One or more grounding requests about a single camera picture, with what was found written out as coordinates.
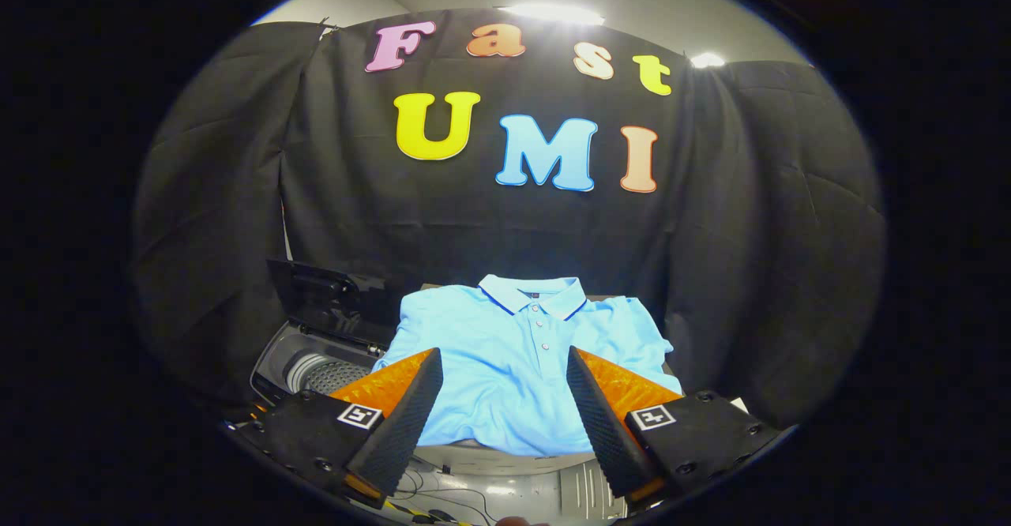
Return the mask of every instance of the black backdrop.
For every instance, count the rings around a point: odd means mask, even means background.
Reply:
[[[376,29],[438,29],[394,70],[367,73]],[[467,54],[477,26],[509,22],[527,51]],[[136,282],[153,350],[203,393],[250,400],[253,361],[282,317],[266,257],[382,277],[475,285],[486,273],[575,275],[590,294],[639,296],[674,346],[688,391],[742,397],[788,426],[828,397],[877,301],[885,245],[868,148],[809,66],[683,57],[600,26],[494,10],[371,21],[318,40],[310,23],[258,25],[187,87],[145,167],[135,210]],[[572,47],[612,55],[587,77]],[[670,68],[672,93],[639,82],[632,57]],[[445,94],[481,96],[457,156],[418,161],[396,147],[393,99],[436,96],[427,133],[449,126]],[[497,184],[504,115],[550,139],[568,118],[598,124],[594,188]],[[624,125],[654,130],[657,190],[619,182]]]

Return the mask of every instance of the open lid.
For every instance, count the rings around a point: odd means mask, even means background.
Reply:
[[[293,323],[339,340],[389,346],[399,323],[400,299],[418,287],[388,279],[267,260],[285,314]]]

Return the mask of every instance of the peach letter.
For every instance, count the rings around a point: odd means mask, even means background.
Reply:
[[[625,125],[622,135],[629,141],[629,165],[622,179],[622,188],[632,192],[653,192],[653,142],[656,134],[646,127]]]
[[[610,80],[615,75],[615,69],[608,62],[611,60],[611,53],[604,47],[598,47],[589,42],[577,42],[575,46],[576,58],[572,60],[575,69],[586,76]]]
[[[473,40],[467,45],[472,57],[518,57],[527,50],[520,43],[520,26],[512,24],[486,24],[474,29]]]

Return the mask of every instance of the pink letter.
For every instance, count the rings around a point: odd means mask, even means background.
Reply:
[[[436,31],[436,23],[432,21],[416,22],[413,24],[401,24],[398,26],[386,26],[376,31],[379,35],[379,45],[376,46],[376,56],[365,66],[365,72],[379,72],[379,70],[393,70],[403,66],[403,59],[397,55],[400,49],[404,54],[411,55],[418,50],[418,45],[422,41],[419,32],[432,34]]]

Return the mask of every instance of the letter m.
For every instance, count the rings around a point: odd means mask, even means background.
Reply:
[[[544,140],[530,115],[507,115],[499,124],[505,128],[505,162],[501,172],[495,175],[495,182],[509,186],[527,184],[527,174],[523,172],[526,159],[538,185],[543,185],[555,165],[559,165],[561,169],[551,184],[563,190],[593,188],[593,180],[589,178],[589,140],[596,133],[596,123],[588,119],[566,119],[551,143]]]

